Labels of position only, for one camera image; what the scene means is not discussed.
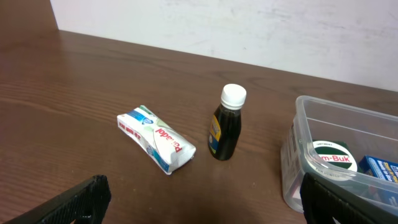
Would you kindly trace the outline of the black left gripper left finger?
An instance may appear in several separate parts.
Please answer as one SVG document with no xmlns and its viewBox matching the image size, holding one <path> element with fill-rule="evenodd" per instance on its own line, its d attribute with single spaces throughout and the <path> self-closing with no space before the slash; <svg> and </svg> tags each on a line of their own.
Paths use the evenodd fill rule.
<svg viewBox="0 0 398 224">
<path fill-rule="evenodd" d="M 6 224 L 101 224 L 111 201 L 105 175 L 94 175 Z"/>
</svg>

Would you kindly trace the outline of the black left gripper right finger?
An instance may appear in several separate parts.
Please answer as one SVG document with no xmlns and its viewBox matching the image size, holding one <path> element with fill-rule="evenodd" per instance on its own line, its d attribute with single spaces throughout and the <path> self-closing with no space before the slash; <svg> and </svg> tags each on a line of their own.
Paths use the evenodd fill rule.
<svg viewBox="0 0 398 224">
<path fill-rule="evenodd" d="M 397 216 L 379 208 L 328 179 L 305 173 L 300 188 L 308 224 L 394 224 Z"/>
</svg>

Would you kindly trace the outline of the green Zam-Buk box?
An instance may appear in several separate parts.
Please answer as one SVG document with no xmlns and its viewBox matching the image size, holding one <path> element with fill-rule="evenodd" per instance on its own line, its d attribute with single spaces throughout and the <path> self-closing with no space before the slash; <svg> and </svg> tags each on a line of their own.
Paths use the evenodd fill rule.
<svg viewBox="0 0 398 224">
<path fill-rule="evenodd" d="M 328 163 L 328 166 L 322 164 L 322 168 L 319 168 L 311 163 L 309 163 L 309 166 L 315 172 L 318 172 L 326 178 L 335 181 L 346 181 L 354 177 L 354 174 L 348 174 L 348 176 L 342 175 L 341 172 L 336 171 L 335 168 L 331 166 L 336 166 L 352 172 L 362 171 L 362 169 L 358 167 L 358 163 L 345 142 L 315 140 L 313 142 L 313 147 L 318 156 Z"/>
</svg>

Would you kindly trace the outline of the blue Kool Fever box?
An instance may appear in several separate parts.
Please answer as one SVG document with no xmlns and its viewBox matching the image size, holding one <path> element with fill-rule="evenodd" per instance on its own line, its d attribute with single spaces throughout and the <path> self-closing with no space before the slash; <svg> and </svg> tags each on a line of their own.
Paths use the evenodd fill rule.
<svg viewBox="0 0 398 224">
<path fill-rule="evenodd" d="M 359 162 L 359 167 L 364 174 L 376 177 L 381 180 L 397 184 L 397 163 L 379 159 L 373 156 L 364 156 Z M 369 186 L 366 195 L 373 200 L 397 206 L 397 192 Z"/>
</svg>

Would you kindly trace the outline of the orange Panadol box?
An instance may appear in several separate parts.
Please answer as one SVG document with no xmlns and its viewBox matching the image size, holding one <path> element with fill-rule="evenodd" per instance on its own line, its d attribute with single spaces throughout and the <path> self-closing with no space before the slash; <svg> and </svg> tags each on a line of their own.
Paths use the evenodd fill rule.
<svg viewBox="0 0 398 224">
<path fill-rule="evenodd" d="M 291 186 L 291 189 L 289 190 L 289 198 L 291 198 L 292 200 L 301 201 L 300 184 L 299 183 Z"/>
</svg>

